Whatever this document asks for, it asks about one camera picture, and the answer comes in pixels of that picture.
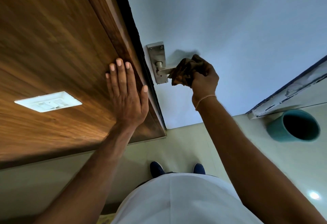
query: wooden door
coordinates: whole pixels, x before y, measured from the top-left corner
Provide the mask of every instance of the wooden door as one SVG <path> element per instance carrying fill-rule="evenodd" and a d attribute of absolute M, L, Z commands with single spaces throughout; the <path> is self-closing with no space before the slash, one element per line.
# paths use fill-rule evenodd
<path fill-rule="evenodd" d="M 105 71 L 118 57 L 138 90 L 150 84 L 116 0 L 0 0 L 0 168 L 96 149 L 115 123 Z M 14 103 L 59 91 L 83 104 L 39 113 Z M 149 108 L 131 142 L 166 135 L 153 92 Z"/>

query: foot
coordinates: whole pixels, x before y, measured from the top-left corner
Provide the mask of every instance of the foot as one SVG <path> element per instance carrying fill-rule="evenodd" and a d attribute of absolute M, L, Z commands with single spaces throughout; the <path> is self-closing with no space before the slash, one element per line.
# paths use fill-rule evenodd
<path fill-rule="evenodd" d="M 205 170 L 204 170 L 203 165 L 200 163 L 195 164 L 193 167 L 193 173 L 205 175 Z"/>
<path fill-rule="evenodd" d="M 153 161 L 150 164 L 150 172 L 153 178 L 159 177 L 163 174 L 165 174 L 165 171 L 163 170 L 162 166 L 157 162 Z"/>

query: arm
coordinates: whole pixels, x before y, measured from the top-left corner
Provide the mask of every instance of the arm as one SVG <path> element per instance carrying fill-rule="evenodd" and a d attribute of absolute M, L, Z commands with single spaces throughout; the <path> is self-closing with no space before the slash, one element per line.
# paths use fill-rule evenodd
<path fill-rule="evenodd" d="M 265 224 L 327 222 L 292 182 L 263 155 L 215 97 L 219 80 L 212 65 L 207 76 L 194 74 L 194 106 L 242 203 Z"/>
<path fill-rule="evenodd" d="M 96 223 L 110 192 L 118 162 L 136 127 L 148 113 L 147 86 L 136 90 L 131 64 L 117 59 L 106 73 L 109 95 L 113 101 L 117 122 L 86 164 L 35 224 Z"/>

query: forearm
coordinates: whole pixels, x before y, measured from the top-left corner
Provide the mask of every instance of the forearm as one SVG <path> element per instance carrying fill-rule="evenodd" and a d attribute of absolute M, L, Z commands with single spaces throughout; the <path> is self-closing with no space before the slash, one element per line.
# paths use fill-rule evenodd
<path fill-rule="evenodd" d="M 95 223 L 135 128 L 116 124 L 74 179 L 35 223 Z"/>
<path fill-rule="evenodd" d="M 265 224 L 326 223 L 290 180 L 243 134 L 214 97 L 198 111 L 243 204 Z"/>

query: left hand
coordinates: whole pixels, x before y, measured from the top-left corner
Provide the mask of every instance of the left hand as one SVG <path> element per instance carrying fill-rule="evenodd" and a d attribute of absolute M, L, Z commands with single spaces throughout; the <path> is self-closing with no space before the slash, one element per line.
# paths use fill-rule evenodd
<path fill-rule="evenodd" d="M 120 58 L 116 60 L 116 64 L 110 64 L 110 74 L 106 73 L 116 124 L 136 128 L 144 122 L 149 111 L 148 87 L 142 87 L 139 97 L 132 65 L 129 62 L 124 65 Z"/>

